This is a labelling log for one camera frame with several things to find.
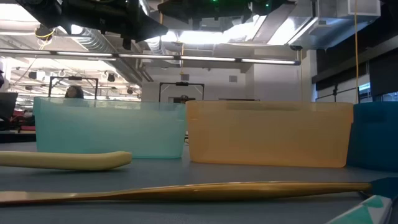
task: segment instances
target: table surface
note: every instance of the table surface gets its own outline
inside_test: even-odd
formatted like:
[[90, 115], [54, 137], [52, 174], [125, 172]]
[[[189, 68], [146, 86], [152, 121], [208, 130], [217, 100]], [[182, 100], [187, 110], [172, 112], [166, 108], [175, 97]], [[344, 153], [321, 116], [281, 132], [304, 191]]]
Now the table surface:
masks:
[[[0, 151], [35, 151], [35, 143], [0, 144]], [[354, 167], [237, 166], [182, 159], [133, 159], [129, 166], [107, 172], [0, 167], [0, 190], [98, 192], [242, 181], [371, 181], [398, 173]], [[357, 193], [289, 198], [268, 202], [137, 203], [78, 202], [56, 205], [0, 207], [0, 223], [325, 223], [361, 201]], [[391, 223], [398, 222], [394, 210]]]

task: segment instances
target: orange plastic bin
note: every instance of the orange plastic bin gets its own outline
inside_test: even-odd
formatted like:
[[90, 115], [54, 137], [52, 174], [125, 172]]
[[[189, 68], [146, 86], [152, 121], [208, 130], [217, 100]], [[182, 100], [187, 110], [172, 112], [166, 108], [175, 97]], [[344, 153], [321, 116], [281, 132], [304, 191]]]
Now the orange plastic bin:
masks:
[[191, 160], [343, 167], [351, 103], [188, 101]]

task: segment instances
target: teal container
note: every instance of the teal container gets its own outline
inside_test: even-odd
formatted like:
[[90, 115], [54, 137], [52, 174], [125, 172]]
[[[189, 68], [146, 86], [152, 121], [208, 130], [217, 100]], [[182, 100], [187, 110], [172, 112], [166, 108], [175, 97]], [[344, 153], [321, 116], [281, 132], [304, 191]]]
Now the teal container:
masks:
[[35, 98], [39, 152], [131, 152], [133, 158], [182, 155], [185, 105]]

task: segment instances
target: computer monitor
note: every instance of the computer monitor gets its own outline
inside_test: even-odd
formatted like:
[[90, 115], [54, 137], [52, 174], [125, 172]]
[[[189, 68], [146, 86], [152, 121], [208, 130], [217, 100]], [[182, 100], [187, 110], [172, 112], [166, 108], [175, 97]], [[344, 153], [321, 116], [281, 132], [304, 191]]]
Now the computer monitor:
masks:
[[10, 120], [14, 114], [18, 93], [0, 93], [0, 119]]

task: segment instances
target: gray table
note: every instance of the gray table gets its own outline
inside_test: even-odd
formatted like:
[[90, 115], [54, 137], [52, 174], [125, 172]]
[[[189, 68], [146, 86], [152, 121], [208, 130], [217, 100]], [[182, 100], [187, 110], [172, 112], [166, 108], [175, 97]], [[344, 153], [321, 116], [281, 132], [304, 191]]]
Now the gray table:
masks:
[[[0, 144], [0, 151], [35, 151], [34, 143]], [[96, 192], [210, 182], [297, 180], [370, 181], [398, 173], [357, 168], [234, 166], [182, 159], [133, 159], [108, 172], [0, 167], [0, 190]], [[43, 223], [325, 223], [361, 201], [356, 193], [234, 203], [83, 202], [0, 207], [1, 224]], [[391, 223], [398, 222], [394, 211]]]

